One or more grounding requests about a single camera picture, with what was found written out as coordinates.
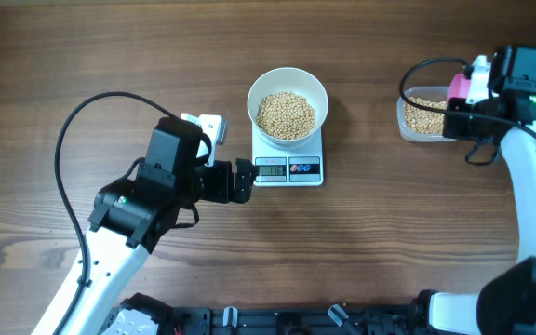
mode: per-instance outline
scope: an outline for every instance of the white bowl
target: white bowl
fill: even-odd
[[[305,137],[296,140],[281,140],[263,132],[256,116],[260,110],[261,100],[271,94],[293,91],[304,96],[315,109],[314,127]],[[254,127],[262,137],[280,148],[295,148],[306,143],[322,127],[328,114],[328,95],[322,84],[310,73],[296,68],[278,68],[263,74],[253,84],[248,94],[248,114]]]

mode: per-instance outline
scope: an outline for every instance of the pink component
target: pink component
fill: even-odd
[[[471,80],[466,79],[464,74],[456,74],[452,78],[450,87],[448,89],[448,96],[446,101],[450,98],[464,98],[466,99],[469,96],[469,89],[471,88]]]

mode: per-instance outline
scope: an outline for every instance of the clear plastic container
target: clear plastic container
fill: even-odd
[[[439,102],[445,101],[448,96],[448,87],[414,87],[405,91],[407,97],[421,98],[427,101]],[[405,103],[402,98],[398,98],[396,104],[398,116],[398,127],[400,128],[400,136],[407,141],[418,142],[435,142],[435,141],[455,141],[442,136],[442,134],[420,134],[410,130],[405,119]]]

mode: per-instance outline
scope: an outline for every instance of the robotic arm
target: robotic arm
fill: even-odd
[[[465,334],[536,333],[536,47],[500,47],[493,62],[479,56],[452,81],[448,110],[462,114],[446,115],[445,137],[495,145],[506,161],[520,234],[518,265],[478,295],[433,294],[429,324]]]
[[[226,121],[217,115],[183,114],[181,118],[185,120],[161,118],[146,157],[96,195],[86,232],[87,281],[82,278],[84,258],[79,254],[33,334],[97,334],[160,237],[169,229],[189,228],[198,222],[198,200],[249,200],[256,168],[237,158],[235,175],[231,162],[214,160],[217,144],[224,141]],[[136,166],[132,181],[127,177]],[[180,209],[192,210],[195,222],[177,223]],[[73,303],[80,285],[84,286],[82,294]],[[68,310],[67,321],[58,328]]]

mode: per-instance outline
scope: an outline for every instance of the white robotic arm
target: white robotic arm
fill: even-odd
[[[512,60],[512,63],[506,66],[512,66],[511,70],[514,71],[514,63]],[[462,78],[455,77],[449,98],[461,96],[461,90],[456,88],[458,85],[463,88],[462,97],[466,98],[467,103],[475,104],[486,99],[490,93],[488,82],[491,65],[487,63],[484,55],[479,56],[473,64],[470,83],[459,83]],[[531,104],[536,104],[536,94],[531,93],[529,99]],[[528,121],[530,124],[526,127],[536,133],[536,120],[531,117]],[[503,136],[500,148],[514,188],[519,231],[517,262],[521,263],[530,257],[536,258],[536,140],[522,129],[513,127]],[[481,303],[478,294],[435,293],[429,301],[429,324],[439,330],[479,334],[481,321],[477,320],[477,311]]]
[[[239,167],[237,190],[224,189],[229,182],[233,183],[231,163],[214,159],[217,145],[223,144],[226,135],[226,120],[218,115],[200,115],[198,118],[182,114],[181,118],[185,120],[182,121],[185,122],[183,126],[179,126],[180,122],[175,120],[168,120],[167,123],[161,119],[146,158],[134,162],[126,176],[107,185],[97,195],[95,210],[88,219],[92,225],[85,237],[89,273],[82,294],[71,309],[64,327],[57,329],[72,306],[81,280],[84,264],[82,254],[78,254],[33,335],[53,334],[56,329],[58,334],[64,335],[99,333],[109,311],[133,275],[143,266],[160,235],[170,228],[194,225],[175,224],[179,207],[193,209],[197,222],[194,207],[197,199],[221,203],[243,203],[249,199],[251,182],[255,179],[253,171],[241,172],[242,168]],[[209,141],[194,142],[192,139],[196,139],[196,136],[199,139],[200,133],[206,134]],[[181,137],[180,141],[171,141],[178,137]],[[192,148],[197,148],[197,155],[184,158]],[[192,166],[188,166],[186,159],[192,161],[200,158],[204,158],[204,162],[196,163],[195,172],[186,169]],[[237,163],[244,169],[252,167],[247,160],[237,159]],[[127,177],[135,166],[139,168],[138,178],[137,181],[130,181]],[[180,181],[180,171],[182,176],[193,173],[201,187],[195,187],[191,184],[193,181],[185,178]],[[188,183],[192,189],[184,187]],[[152,197],[139,195],[139,192],[146,195],[151,193]],[[116,333],[131,334],[131,330],[137,334],[156,333],[155,323],[140,321],[122,325],[121,320],[115,321],[118,323],[114,328]]]

